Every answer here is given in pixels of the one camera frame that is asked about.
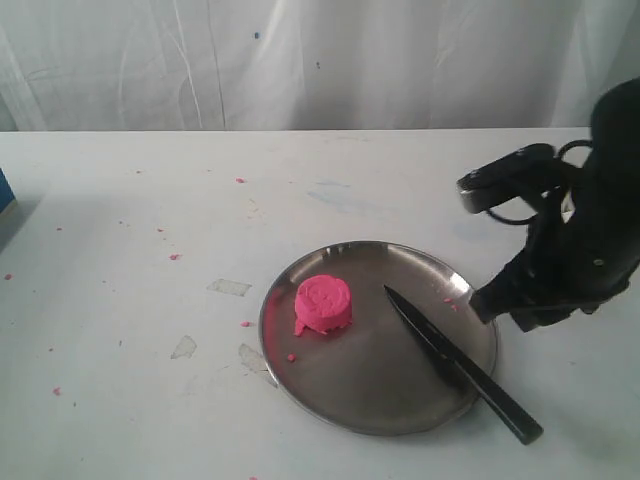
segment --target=stainless steel plate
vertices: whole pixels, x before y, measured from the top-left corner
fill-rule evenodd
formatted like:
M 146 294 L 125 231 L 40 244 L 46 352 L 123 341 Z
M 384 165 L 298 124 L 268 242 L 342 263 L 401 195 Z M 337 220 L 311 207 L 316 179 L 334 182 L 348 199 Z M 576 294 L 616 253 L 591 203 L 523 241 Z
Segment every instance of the stainless steel plate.
M 353 325 L 326 336 L 305 330 L 295 337 L 298 285 L 321 273 L 351 287 Z M 383 284 L 416 305 L 486 372 L 493 371 L 496 329 L 483 325 L 468 306 L 467 282 L 434 257 L 382 242 L 322 248 L 278 277 L 260 314 L 267 365 L 280 387 L 331 423 L 375 435 L 429 430 L 464 413 L 477 394 L 466 383 L 443 381 L 387 300 Z M 297 356 L 294 363 L 287 361 L 290 353 Z

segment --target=white backdrop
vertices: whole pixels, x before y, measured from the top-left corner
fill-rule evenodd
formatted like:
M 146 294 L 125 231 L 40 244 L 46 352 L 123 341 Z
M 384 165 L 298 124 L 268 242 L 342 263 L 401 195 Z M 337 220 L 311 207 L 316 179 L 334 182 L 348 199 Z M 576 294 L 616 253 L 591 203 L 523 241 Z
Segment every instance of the white backdrop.
M 585 125 L 637 0 L 0 0 L 0 129 Z

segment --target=knife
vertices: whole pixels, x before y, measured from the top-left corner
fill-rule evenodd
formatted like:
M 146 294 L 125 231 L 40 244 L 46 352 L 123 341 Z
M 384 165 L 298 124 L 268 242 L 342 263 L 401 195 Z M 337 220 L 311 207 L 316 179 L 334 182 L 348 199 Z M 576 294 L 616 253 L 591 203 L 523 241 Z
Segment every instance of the knife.
M 438 330 L 427 317 L 394 289 L 386 285 L 384 289 L 400 317 L 442 357 L 455 365 L 523 445 L 529 445 L 542 435 L 544 430 L 540 424 Z

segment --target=white tabletop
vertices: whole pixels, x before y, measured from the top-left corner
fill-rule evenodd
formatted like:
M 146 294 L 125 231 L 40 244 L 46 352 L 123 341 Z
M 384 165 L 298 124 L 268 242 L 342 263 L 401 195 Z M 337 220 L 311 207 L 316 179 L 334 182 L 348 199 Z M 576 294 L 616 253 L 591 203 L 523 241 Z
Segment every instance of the white tabletop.
M 527 334 L 500 317 L 497 378 L 545 427 L 529 447 L 483 403 L 430 433 L 356 435 L 239 356 L 259 351 L 271 282 L 327 244 L 406 244 L 482 285 L 525 230 L 466 213 L 455 181 L 585 135 L 0 134 L 20 201 L 0 226 L 0 478 L 637 478 L 637 279 L 593 316 Z M 218 279 L 251 288 L 207 288 Z

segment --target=pink play dough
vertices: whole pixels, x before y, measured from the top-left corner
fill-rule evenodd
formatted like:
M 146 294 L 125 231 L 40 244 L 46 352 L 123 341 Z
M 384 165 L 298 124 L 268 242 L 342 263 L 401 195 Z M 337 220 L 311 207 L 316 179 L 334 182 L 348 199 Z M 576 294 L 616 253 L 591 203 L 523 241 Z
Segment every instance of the pink play dough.
M 298 287 L 295 300 L 294 334 L 302 335 L 304 327 L 325 334 L 334 328 L 351 324 L 351 290 L 339 278 L 316 275 Z

